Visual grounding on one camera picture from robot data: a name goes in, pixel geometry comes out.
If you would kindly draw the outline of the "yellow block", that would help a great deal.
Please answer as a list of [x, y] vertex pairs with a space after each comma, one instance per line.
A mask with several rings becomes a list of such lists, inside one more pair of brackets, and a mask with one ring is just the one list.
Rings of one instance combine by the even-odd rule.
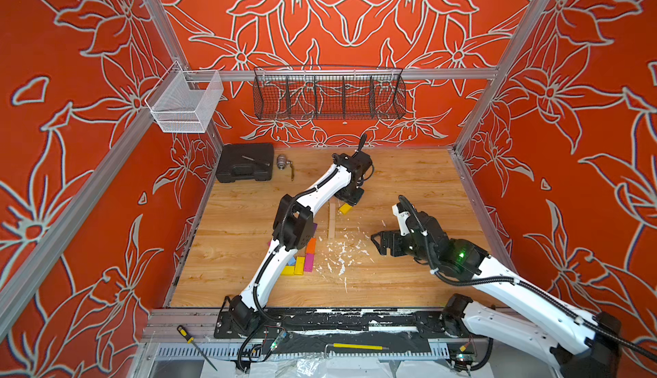
[[352, 210], [352, 205], [348, 203], [344, 203], [342, 206], [340, 206], [339, 211], [342, 215], [348, 214]]
[[304, 256], [298, 256], [294, 265], [294, 275], [304, 275], [306, 266], [306, 258]]
[[284, 276], [294, 276], [295, 275], [294, 266], [285, 266], [282, 270], [282, 275], [284, 275]]

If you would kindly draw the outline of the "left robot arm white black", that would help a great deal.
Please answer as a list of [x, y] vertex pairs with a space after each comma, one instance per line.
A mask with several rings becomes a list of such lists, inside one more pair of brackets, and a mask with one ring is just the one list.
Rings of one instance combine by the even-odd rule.
[[364, 133], [352, 155], [333, 154], [333, 164], [320, 179], [305, 191], [281, 199], [265, 258], [246, 288], [229, 302], [229, 316], [241, 335], [276, 321], [265, 312], [271, 291], [289, 260], [314, 237], [315, 215], [323, 205], [337, 198], [353, 207], [361, 200], [364, 182], [369, 179], [366, 173], [373, 169], [371, 156], [364, 152], [366, 140]]

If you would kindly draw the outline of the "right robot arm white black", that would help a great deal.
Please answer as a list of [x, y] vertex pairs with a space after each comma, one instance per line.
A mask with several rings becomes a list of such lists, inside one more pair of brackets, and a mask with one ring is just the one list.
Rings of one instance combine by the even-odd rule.
[[620, 337], [620, 321], [592, 314], [554, 297], [511, 271], [485, 249], [452, 239], [435, 217], [417, 211], [404, 196], [393, 206], [399, 228], [371, 235], [383, 255], [410, 256], [452, 287], [473, 287], [515, 311], [500, 314], [454, 294], [441, 312], [443, 331], [453, 337], [479, 335], [501, 342], [549, 365], [559, 377], [614, 377], [621, 350], [655, 361], [648, 349]]

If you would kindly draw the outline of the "orange block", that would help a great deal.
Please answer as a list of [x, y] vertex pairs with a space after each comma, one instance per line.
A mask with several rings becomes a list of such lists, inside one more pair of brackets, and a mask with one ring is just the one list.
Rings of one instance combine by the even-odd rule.
[[312, 238], [306, 246], [306, 255], [314, 255], [316, 251], [317, 240]]

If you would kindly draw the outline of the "magenta block lower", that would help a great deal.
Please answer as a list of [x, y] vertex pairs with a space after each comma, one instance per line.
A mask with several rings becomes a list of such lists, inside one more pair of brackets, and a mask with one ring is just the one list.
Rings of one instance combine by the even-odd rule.
[[313, 271], [313, 268], [314, 268], [314, 255], [311, 253], [307, 253], [304, 262], [304, 272], [311, 273]]

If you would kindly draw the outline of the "metal ball valve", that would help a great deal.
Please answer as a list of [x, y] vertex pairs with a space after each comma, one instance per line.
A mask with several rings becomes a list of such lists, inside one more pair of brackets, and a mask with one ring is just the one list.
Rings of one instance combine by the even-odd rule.
[[294, 163], [285, 154], [280, 154], [277, 156], [276, 167], [281, 171], [289, 167], [291, 171], [291, 181], [294, 181]]

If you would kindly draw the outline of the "yellow pencil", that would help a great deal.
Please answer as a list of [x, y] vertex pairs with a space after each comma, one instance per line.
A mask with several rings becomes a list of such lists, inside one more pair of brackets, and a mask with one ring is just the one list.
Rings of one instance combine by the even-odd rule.
[[340, 349], [355, 349], [355, 350], [364, 350], [364, 351], [374, 351], [382, 352], [386, 351], [389, 348], [382, 345], [359, 345], [359, 344], [346, 344], [346, 343], [335, 343], [331, 345], [333, 348]]

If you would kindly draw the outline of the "black plastic tool case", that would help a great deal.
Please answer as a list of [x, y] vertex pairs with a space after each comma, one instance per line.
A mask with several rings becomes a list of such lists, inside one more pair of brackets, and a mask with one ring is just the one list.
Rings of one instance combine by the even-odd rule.
[[273, 175], [272, 143], [226, 144], [215, 172], [221, 183], [239, 180], [270, 181]]

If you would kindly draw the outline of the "white mesh basket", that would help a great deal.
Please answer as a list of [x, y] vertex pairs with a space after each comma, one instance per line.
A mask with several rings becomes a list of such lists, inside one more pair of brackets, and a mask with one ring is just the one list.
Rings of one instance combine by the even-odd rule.
[[189, 71], [174, 61], [145, 105], [163, 133], [205, 133], [223, 92], [219, 71]]

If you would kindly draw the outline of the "yellow black screwdriver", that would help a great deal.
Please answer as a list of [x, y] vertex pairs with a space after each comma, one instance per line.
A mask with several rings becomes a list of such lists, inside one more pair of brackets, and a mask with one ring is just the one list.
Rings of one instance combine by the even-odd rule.
[[201, 357], [202, 357], [202, 358], [203, 358], [208, 364], [210, 364], [210, 367], [212, 367], [212, 369], [214, 369], [214, 371], [217, 371], [217, 367], [215, 366], [215, 364], [213, 364], [213, 362], [212, 362], [212, 361], [210, 360], [210, 358], [206, 355], [206, 353], [201, 349], [201, 347], [195, 342], [195, 338], [193, 337], [193, 335], [191, 335], [191, 334], [188, 332], [188, 330], [187, 330], [184, 326], [182, 326], [182, 325], [178, 325], [177, 328], [176, 328], [176, 330], [177, 330], [178, 333], [181, 335], [181, 337], [182, 337], [184, 340], [186, 340], [186, 343], [192, 345], [192, 346], [197, 350], [197, 352], [201, 355]]

